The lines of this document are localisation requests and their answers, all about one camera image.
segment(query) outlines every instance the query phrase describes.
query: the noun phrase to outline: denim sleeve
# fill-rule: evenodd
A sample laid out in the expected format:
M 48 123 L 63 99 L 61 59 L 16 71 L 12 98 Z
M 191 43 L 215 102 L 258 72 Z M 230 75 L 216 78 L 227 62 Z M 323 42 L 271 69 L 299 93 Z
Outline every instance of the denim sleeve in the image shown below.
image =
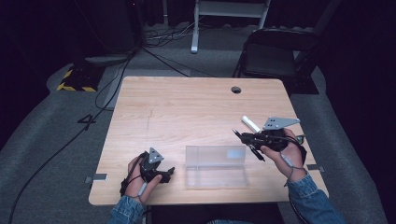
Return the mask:
M 290 199 L 308 223 L 346 223 L 310 174 L 288 184 Z
M 137 223 L 143 214 L 143 205 L 133 198 L 122 196 L 119 202 L 111 210 L 111 219 L 108 224 Z

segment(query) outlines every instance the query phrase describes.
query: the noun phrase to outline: dark background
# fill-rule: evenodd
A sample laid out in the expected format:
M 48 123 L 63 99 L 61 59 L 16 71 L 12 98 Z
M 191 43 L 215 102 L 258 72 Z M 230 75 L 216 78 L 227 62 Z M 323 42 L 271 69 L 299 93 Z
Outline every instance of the dark background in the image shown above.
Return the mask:
M 133 1 L 125 1 L 130 6 Z M 328 1 L 276 1 L 265 23 L 313 26 Z M 94 31 L 90 2 L 78 1 Z M 141 7 L 148 25 L 191 21 L 193 1 L 146 1 Z M 319 68 L 326 78 L 327 95 L 346 134 L 375 181 L 389 223 L 396 222 L 394 166 L 396 3 L 392 1 L 342 1 L 322 33 Z M 237 25 L 254 21 L 241 21 Z M 235 19 L 207 18 L 217 25 Z M 74 1 L 2 1 L 0 5 L 0 148 L 25 116 L 44 99 L 46 81 L 60 67 L 81 57 L 108 53 L 90 31 Z M 120 24 L 116 30 L 134 29 Z

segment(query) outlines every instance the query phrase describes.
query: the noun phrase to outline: cable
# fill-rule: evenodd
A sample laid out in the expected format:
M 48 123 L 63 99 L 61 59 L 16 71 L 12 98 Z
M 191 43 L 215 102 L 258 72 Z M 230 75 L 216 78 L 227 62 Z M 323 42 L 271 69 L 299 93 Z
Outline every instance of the cable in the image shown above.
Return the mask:
M 296 145 L 298 148 L 301 147 L 300 143 L 298 143 L 297 140 L 295 140 L 294 138 L 292 138 L 292 137 L 290 137 L 290 136 L 280 137 L 280 136 L 273 136 L 273 135 L 266 135 L 266 134 L 265 134 L 265 138 L 272 138 L 272 139 L 284 140 L 284 141 L 293 143 L 293 144 Z
M 173 61 L 173 60 L 167 59 L 167 58 L 165 58 L 165 57 L 163 57 L 163 56 L 161 56 L 161 55 L 159 55 L 159 54 L 154 54 L 154 55 L 156 55 L 157 57 L 161 57 L 161 58 L 163 58 L 163 59 L 165 59 L 165 60 L 167 60 L 167 61 L 169 61 L 169 62 L 176 63 L 176 64 L 178 64 L 178 65 L 181 65 L 181 66 L 183 66 L 183 67 L 186 67 L 186 68 L 190 68 L 191 70 L 194 70 L 194 71 L 196 71 L 196 72 L 199 72 L 199 73 L 205 74 L 205 75 L 207 75 L 207 76 L 210 76 L 210 77 L 215 77 L 215 76 L 213 76 L 213 75 L 211 75 L 211 74 L 208 74 L 208 73 L 206 73 L 206 72 L 203 72 L 203 71 L 197 70 L 197 69 L 195 69 L 195 68 L 192 68 L 192 67 L 188 67 L 188 66 L 187 66 L 187 65 L 185 65 L 185 64 L 178 63 L 178 62 L 175 62 L 175 61 Z
M 183 76 L 185 76 L 185 77 L 190 77 L 189 75 L 184 74 L 184 73 L 178 71 L 175 67 L 173 67 L 173 66 L 170 65 L 169 63 L 164 62 L 162 59 L 160 59 L 159 57 L 157 57 L 155 54 L 151 53 L 151 52 L 148 51 L 147 49 L 145 49 L 145 48 L 143 48 L 143 47 L 142 47 L 141 49 L 144 50 L 145 52 L 147 52 L 148 54 L 150 54 L 151 56 L 153 56 L 154 58 L 158 59 L 160 62 L 166 64 L 167 66 L 169 66 L 169 67 L 172 68 L 173 70 L 177 71 L 177 72 L 180 73 L 181 75 L 183 75 Z
M 162 35 L 146 37 L 147 40 L 158 39 L 158 43 L 157 44 L 147 43 L 145 45 L 145 47 L 147 47 L 147 48 L 163 47 L 163 46 L 167 45 L 168 43 L 170 43 L 173 40 L 179 40 L 179 39 L 182 39 L 182 38 L 186 37 L 187 35 L 192 35 L 192 33 L 183 34 L 186 30 L 189 29 L 189 27 L 190 26 L 182 29 L 181 32 L 177 32 L 176 29 L 174 29 L 174 31 L 171 34 L 167 34 L 166 32 L 169 30 L 169 29 L 167 29 Z
M 136 180 L 138 177 L 142 177 L 141 175 L 135 176 L 133 177 L 131 180 L 129 180 L 129 178 L 131 178 L 131 175 L 133 175 L 134 172 L 134 168 L 136 167 L 136 165 L 139 163 L 140 159 L 142 159 L 143 157 L 145 157 L 145 153 L 140 154 L 136 161 L 134 162 L 134 165 L 132 166 L 131 170 L 129 171 L 128 175 L 126 176 L 126 178 L 122 181 L 121 183 L 121 197 L 125 194 L 125 190 L 128 188 L 128 185 L 132 183 L 132 181 Z M 140 203 L 144 205 L 142 199 L 140 198 L 140 196 L 142 196 L 143 192 L 146 189 L 147 186 L 147 182 L 145 181 L 144 184 L 142 185 L 142 187 L 140 188 L 139 192 L 137 193 L 137 196 L 132 196 L 132 195 L 128 195 L 132 198 L 137 198 L 139 199 Z
M 152 209 L 147 209 L 145 212 L 143 212 L 142 216 L 144 217 L 147 213 L 150 213 L 152 211 Z
M 291 199 L 290 194 L 289 194 L 289 202 L 290 202 L 291 208 L 293 209 L 293 211 L 294 211 L 294 213 L 296 214 L 297 218 L 298 218 L 302 223 L 308 224 L 308 221 L 306 221 L 305 218 L 303 218 L 303 216 L 300 214 L 300 212 L 297 211 L 297 208 L 296 208 L 296 206 L 294 205 L 294 202 L 293 202 L 293 200 Z
M 122 76 L 125 72 L 125 68 L 128 65 L 128 63 L 125 64 L 123 70 L 122 70 Z M 114 94 L 111 96 L 110 100 L 106 103 L 105 108 L 108 106 L 108 104 L 111 102 L 111 100 L 114 98 L 114 96 L 116 95 L 116 91 L 114 92 Z M 99 117 L 100 114 L 102 114 L 102 112 L 105 111 L 103 108 L 93 117 L 93 119 L 91 119 L 75 136 L 73 136 L 63 147 L 61 147 L 58 151 L 56 151 L 51 157 L 49 157 L 49 159 L 47 159 L 31 176 L 30 178 L 25 182 L 25 184 L 23 185 L 22 189 L 20 190 L 20 192 L 18 193 L 17 198 L 14 201 L 14 204 L 12 205 L 11 208 L 11 213 L 9 214 L 9 218 L 8 218 L 8 224 L 12 223 L 12 219 L 14 216 L 14 212 L 15 209 L 17 207 L 18 204 L 18 200 L 20 199 L 20 197 L 22 196 L 23 192 L 26 190 L 27 186 L 30 184 L 30 182 L 35 178 L 35 176 L 53 159 L 55 158 L 59 153 L 61 153 L 65 148 L 67 148 L 74 140 L 76 140 L 84 131 L 87 127 L 89 127 L 93 121 L 96 120 L 97 117 Z
M 104 61 L 104 62 L 96 62 L 94 60 L 86 60 L 86 62 L 92 64 L 93 66 L 97 66 L 97 67 L 108 67 L 108 66 L 114 66 L 120 63 L 125 63 L 126 61 L 128 61 L 130 55 L 126 55 L 124 58 L 122 59 L 116 59 L 116 60 L 109 60 L 109 61 Z
M 117 79 L 117 77 L 119 76 L 119 73 L 120 73 L 120 69 L 123 67 L 123 65 L 124 65 L 124 63 L 119 67 L 119 69 L 117 70 L 117 74 L 113 77 L 113 79 L 111 79 L 111 80 L 99 91 L 99 93 L 96 95 L 96 97 L 95 97 L 95 106 L 96 106 L 96 108 L 103 109 L 103 110 L 105 110 L 105 111 L 114 111 L 113 109 L 106 109 L 105 107 L 99 106 L 99 105 L 97 104 L 97 100 L 98 100 L 98 98 L 99 98 L 99 95 L 103 92 L 103 90 L 105 90 L 111 83 L 113 83 L 114 80 Z

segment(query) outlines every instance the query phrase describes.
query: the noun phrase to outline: hand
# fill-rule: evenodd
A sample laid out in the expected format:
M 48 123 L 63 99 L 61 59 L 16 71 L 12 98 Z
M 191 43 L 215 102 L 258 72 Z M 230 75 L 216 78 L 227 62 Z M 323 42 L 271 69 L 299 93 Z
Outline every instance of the hand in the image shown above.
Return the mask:
M 134 158 L 131 162 L 128 164 L 128 174 L 131 171 L 132 167 L 134 166 L 134 163 L 136 162 L 138 157 Z M 156 175 L 146 186 L 145 191 L 140 197 L 137 197 L 140 189 L 142 188 L 143 184 L 145 181 L 143 180 L 142 177 L 140 177 L 140 163 L 142 162 L 143 159 L 139 159 L 137 162 L 136 167 L 134 168 L 134 171 L 132 172 L 131 177 L 129 178 L 128 181 L 131 181 L 134 179 L 127 187 L 125 190 L 125 195 L 128 195 L 132 198 L 134 198 L 135 201 L 139 203 L 145 203 L 149 199 L 149 195 L 151 192 L 155 189 L 155 187 L 160 183 L 161 179 L 163 178 L 161 175 Z
M 294 133 L 289 129 L 284 129 L 285 135 L 291 138 L 296 139 Z M 264 153 L 268 158 L 275 162 L 276 168 L 285 175 L 290 182 L 298 181 L 306 176 L 306 171 L 303 168 L 303 161 L 300 149 L 294 145 L 293 143 L 289 142 L 288 146 L 282 150 L 282 154 L 286 156 L 289 161 L 293 164 L 295 168 L 290 167 L 281 157 L 280 152 L 273 151 L 271 148 L 262 146 L 260 148 L 262 153 Z

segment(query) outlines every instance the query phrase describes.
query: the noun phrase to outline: transparent container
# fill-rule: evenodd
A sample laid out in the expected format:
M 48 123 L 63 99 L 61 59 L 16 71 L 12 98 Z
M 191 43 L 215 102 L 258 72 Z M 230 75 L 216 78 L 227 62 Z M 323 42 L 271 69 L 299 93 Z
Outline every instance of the transparent container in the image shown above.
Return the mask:
M 195 189 L 241 188 L 248 184 L 245 146 L 187 146 L 186 186 Z

